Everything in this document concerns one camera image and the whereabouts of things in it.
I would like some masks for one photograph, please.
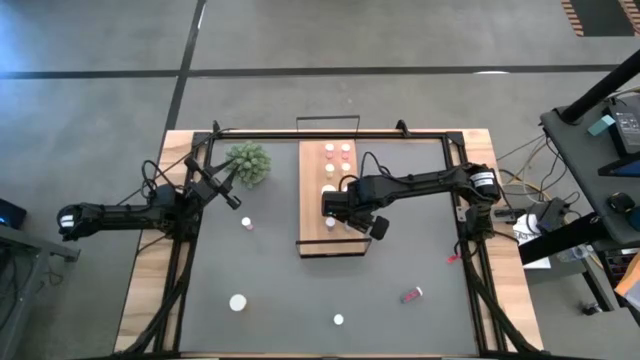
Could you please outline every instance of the black clamp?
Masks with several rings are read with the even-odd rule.
[[[411,132],[409,131],[409,128],[407,127],[407,124],[404,122],[404,120],[398,120],[398,122],[396,123],[396,129],[402,130],[402,137],[411,137]]]

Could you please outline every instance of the green plant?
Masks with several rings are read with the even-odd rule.
[[[237,168],[236,176],[240,182],[251,189],[260,181],[264,180],[271,170],[271,158],[261,145],[247,141],[244,144],[233,145],[227,151],[227,161],[233,160],[232,165],[226,170]]]

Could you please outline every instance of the gray floor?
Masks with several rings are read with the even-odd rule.
[[[195,0],[0,2],[0,71],[177,69]],[[210,0],[192,68],[559,65],[616,63],[640,48],[628,38],[577,38],[560,1]],[[292,128],[301,115],[358,113],[363,127],[483,127],[498,155],[537,136],[538,115],[569,103],[602,73],[191,79],[178,129]],[[28,209],[27,232],[58,239],[63,205],[115,202],[155,159],[174,79],[0,80],[0,197]],[[527,153],[501,161],[515,170]],[[548,151],[528,176],[544,177]],[[551,193],[566,196],[570,176]],[[584,200],[576,204],[589,211]],[[20,359],[108,354],[138,234],[99,234],[80,261],[46,287]],[[581,277],[531,286],[548,350],[637,356],[640,330],[618,311],[591,318]]]

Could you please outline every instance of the white ball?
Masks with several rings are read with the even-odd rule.
[[[344,316],[337,314],[333,317],[333,323],[336,325],[342,325],[342,323],[344,323]]]
[[[247,298],[241,294],[235,294],[229,300],[229,307],[233,311],[242,311],[245,306],[247,306]]]

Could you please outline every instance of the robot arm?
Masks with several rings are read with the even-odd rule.
[[[241,201],[235,196],[231,197],[229,192],[233,188],[236,170],[222,183],[214,177],[230,163],[227,161],[201,169],[194,159],[187,158],[185,165],[189,170],[199,173],[200,180],[189,183],[182,193],[171,185],[158,186],[147,199],[147,205],[80,203],[65,206],[57,216],[62,240],[78,240],[104,230],[157,229],[170,236],[188,230],[197,222],[195,216],[218,195],[227,199],[229,206],[235,210]]]
[[[486,239],[493,236],[491,206],[500,200],[495,173],[485,165],[462,164],[445,171],[396,178],[388,173],[367,175],[350,182],[346,192],[322,194],[322,215],[332,216],[360,232],[381,240],[389,221],[374,220],[373,211],[391,205],[397,199],[453,192],[464,198],[467,211],[465,237]]]

